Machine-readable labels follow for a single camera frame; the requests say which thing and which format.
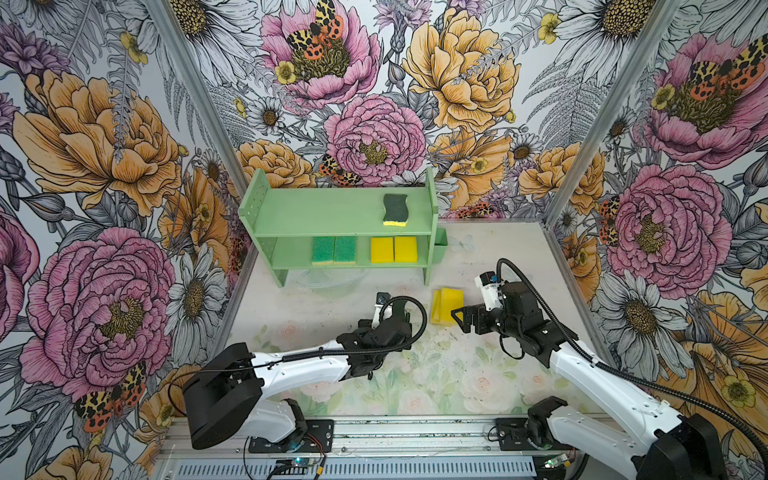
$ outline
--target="floral wallpaper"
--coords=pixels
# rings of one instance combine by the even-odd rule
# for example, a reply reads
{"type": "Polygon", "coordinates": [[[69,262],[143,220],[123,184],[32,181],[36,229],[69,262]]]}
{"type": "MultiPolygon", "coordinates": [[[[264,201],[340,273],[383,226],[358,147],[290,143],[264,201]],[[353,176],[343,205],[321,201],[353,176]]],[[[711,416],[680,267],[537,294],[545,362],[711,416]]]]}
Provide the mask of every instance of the floral wallpaper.
{"type": "Polygon", "coordinates": [[[213,355],[250,246],[229,175],[165,51],[139,47],[159,38],[136,13],[0,0],[8,478],[151,477],[183,415],[171,383],[213,355]]]}
{"type": "MultiPolygon", "coordinates": [[[[129,31],[167,57],[145,1],[129,31]]],[[[248,177],[396,187],[432,165],[442,218],[501,219],[544,215],[655,0],[170,3],[248,177]]]]}
{"type": "MultiPolygon", "coordinates": [[[[713,403],[764,442],[766,34],[762,2],[685,2],[554,222],[617,365],[713,403]]],[[[668,400],[714,423],[729,478],[763,475],[740,432],[668,400]]]]}

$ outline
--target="wire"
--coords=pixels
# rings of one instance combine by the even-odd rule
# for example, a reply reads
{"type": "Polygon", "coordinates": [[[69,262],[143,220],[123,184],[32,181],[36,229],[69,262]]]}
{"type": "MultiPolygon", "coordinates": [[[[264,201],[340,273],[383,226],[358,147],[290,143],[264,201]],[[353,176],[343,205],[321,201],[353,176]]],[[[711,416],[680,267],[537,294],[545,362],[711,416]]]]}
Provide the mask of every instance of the wire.
{"type": "Polygon", "coordinates": [[[568,480],[580,479],[581,474],[583,474],[584,470],[587,469],[587,462],[589,462],[589,455],[585,453],[584,456],[581,457],[581,461],[578,463],[578,467],[576,467],[573,476],[571,476],[568,480]]]}
{"type": "Polygon", "coordinates": [[[498,344],[502,348],[502,352],[506,353],[507,355],[509,355],[510,357],[512,357],[515,360],[522,360],[525,357],[525,352],[521,352],[520,356],[514,356],[510,352],[508,352],[507,349],[504,348],[504,336],[503,335],[499,335],[498,336],[498,344]]]}
{"type": "MultiPolygon", "coordinates": [[[[656,390],[657,392],[661,392],[661,393],[663,393],[665,395],[677,397],[678,399],[684,400],[685,402],[689,402],[689,403],[691,403],[691,404],[693,404],[695,406],[698,406],[698,407],[700,407],[702,409],[705,409],[705,410],[707,410],[709,412],[712,412],[713,414],[721,417],[723,420],[725,420],[726,422],[728,422],[731,425],[733,425],[734,427],[736,427],[736,429],[739,432],[743,433],[743,435],[745,437],[747,437],[750,440],[750,442],[752,442],[752,445],[754,445],[755,449],[760,454],[760,458],[763,460],[763,464],[764,465],[768,465],[768,447],[766,447],[766,444],[763,443],[763,441],[760,440],[760,438],[758,438],[758,436],[755,434],[755,432],[753,432],[752,429],[747,424],[745,424],[744,422],[742,422],[738,418],[734,417],[730,413],[728,413],[728,412],[726,412],[726,411],[724,411],[724,410],[722,410],[722,409],[720,409],[720,408],[718,408],[718,407],[716,407],[716,406],[714,406],[714,405],[712,405],[712,404],[710,404],[708,402],[705,402],[705,401],[703,401],[701,399],[698,399],[698,398],[696,398],[694,396],[690,396],[687,393],[679,392],[679,391],[677,391],[675,389],[671,389],[671,388],[666,387],[666,386],[658,385],[655,382],[650,382],[650,381],[645,380],[645,379],[637,378],[634,375],[630,375],[628,373],[621,372],[621,371],[615,369],[614,367],[608,365],[607,363],[593,362],[592,355],[587,353],[586,350],[581,348],[581,346],[578,343],[576,343],[576,340],[574,340],[574,338],[571,336],[571,334],[568,333],[568,331],[565,329],[565,326],[560,322],[560,320],[558,320],[557,316],[554,314],[552,309],[549,308],[549,305],[547,304],[547,302],[545,302],[544,298],[542,298],[541,294],[536,290],[536,287],[533,286],[531,281],[525,276],[525,274],[514,263],[510,262],[509,260],[507,260],[505,258],[498,259],[498,262],[496,262],[496,278],[498,279],[498,281],[499,282],[502,281],[502,265],[508,266],[509,268],[512,269],[513,272],[515,272],[515,274],[517,276],[520,277],[520,280],[534,294],[534,296],[536,297],[536,300],[541,305],[541,308],[544,309],[544,311],[547,313],[547,315],[552,320],[552,322],[554,322],[554,324],[560,330],[560,333],[562,333],[563,337],[565,337],[566,341],[568,342],[568,345],[570,345],[571,348],[573,350],[575,350],[579,355],[584,357],[585,360],[587,360],[588,362],[594,364],[599,369],[604,370],[605,372],[608,372],[611,375],[617,376],[620,379],[627,380],[628,382],[632,382],[632,383],[634,383],[635,385],[638,385],[638,386],[644,386],[644,387],[646,387],[648,389],[656,390]]],[[[763,478],[765,480],[768,480],[768,468],[764,472],[763,478]]]]}
{"type": "Polygon", "coordinates": [[[416,332],[416,334],[411,337],[410,340],[407,340],[403,343],[400,343],[399,345],[394,346],[383,346],[379,348],[372,348],[372,349],[360,349],[360,350],[346,350],[346,349],[333,349],[333,350],[313,350],[312,352],[303,352],[303,353],[294,353],[293,355],[286,355],[283,357],[284,362],[295,362],[297,360],[304,360],[304,359],[311,359],[316,356],[334,356],[334,355],[381,355],[382,353],[390,353],[390,352],[398,352],[400,350],[406,349],[409,346],[413,345],[413,343],[418,340],[424,333],[424,331],[427,328],[427,312],[424,309],[424,306],[421,302],[419,302],[417,299],[413,298],[412,296],[394,296],[391,299],[389,299],[389,302],[385,303],[382,306],[382,309],[379,311],[379,322],[384,321],[384,312],[386,311],[387,307],[392,305],[394,302],[397,302],[398,300],[405,300],[408,302],[411,302],[416,305],[416,307],[419,308],[419,312],[422,314],[422,325],[419,327],[419,331],[416,332]]]}

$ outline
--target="vent grille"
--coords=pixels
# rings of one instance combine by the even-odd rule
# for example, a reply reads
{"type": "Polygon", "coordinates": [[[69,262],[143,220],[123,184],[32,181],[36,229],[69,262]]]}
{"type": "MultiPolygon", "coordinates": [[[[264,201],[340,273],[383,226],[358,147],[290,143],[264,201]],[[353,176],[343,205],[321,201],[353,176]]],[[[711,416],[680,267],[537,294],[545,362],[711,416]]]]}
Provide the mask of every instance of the vent grille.
{"type": "MultiPolygon", "coordinates": [[[[246,460],[254,480],[264,480],[275,467],[274,459],[246,460]]],[[[308,471],[296,468],[276,480],[312,478],[316,465],[308,471]]],[[[358,479],[372,476],[377,480],[401,478],[530,478],[536,476],[533,459],[529,456],[501,457],[433,457],[433,458],[329,458],[324,480],[358,479]]],[[[249,480],[242,461],[181,460],[174,480],[249,480]]]]}

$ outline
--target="green shelf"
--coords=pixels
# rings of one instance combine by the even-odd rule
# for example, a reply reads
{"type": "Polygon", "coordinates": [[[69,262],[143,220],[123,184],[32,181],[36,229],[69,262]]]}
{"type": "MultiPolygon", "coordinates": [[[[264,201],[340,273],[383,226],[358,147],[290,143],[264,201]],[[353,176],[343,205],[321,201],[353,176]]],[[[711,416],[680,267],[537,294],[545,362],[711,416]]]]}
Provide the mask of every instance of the green shelf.
{"type": "Polygon", "coordinates": [[[243,197],[238,213],[278,286],[288,270],[310,268],[421,268],[429,283],[437,229],[432,168],[425,187],[273,189],[262,170],[243,197]],[[408,195],[408,225],[383,223],[384,195],[408,195]],[[416,237],[416,263],[371,263],[371,237],[416,237]],[[313,237],[357,238],[356,264],[312,265],[313,237]]]}

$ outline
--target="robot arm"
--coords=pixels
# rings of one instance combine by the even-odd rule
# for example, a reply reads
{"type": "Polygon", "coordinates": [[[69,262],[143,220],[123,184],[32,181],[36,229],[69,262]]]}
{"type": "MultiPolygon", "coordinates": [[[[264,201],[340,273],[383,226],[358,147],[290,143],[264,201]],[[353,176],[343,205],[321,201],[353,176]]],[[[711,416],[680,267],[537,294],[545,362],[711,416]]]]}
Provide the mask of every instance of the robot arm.
{"type": "Polygon", "coordinates": [[[245,343],[228,346],[184,385],[192,446],[206,449],[237,432],[264,438],[283,451],[297,446],[307,430],[298,404],[268,398],[309,383],[370,378],[387,352],[360,350],[409,349],[412,327],[406,301],[393,300],[380,293],[375,319],[360,320],[355,331],[321,346],[281,353],[252,353],[245,343]],[[385,318],[379,323],[383,307],[385,318]],[[322,351],[334,354],[319,355],[322,351]]]}
{"type": "Polygon", "coordinates": [[[475,278],[483,304],[452,312],[464,333],[514,337],[526,355],[586,393],[624,430],[581,415],[550,397],[531,407],[525,432],[534,445],[572,445],[634,480],[725,480],[716,429],[700,415],[686,418],[633,383],[596,367],[600,359],[566,326],[545,319],[524,282],[503,282],[494,272],[475,278]],[[575,340],[592,360],[577,352],[575,340]]]}

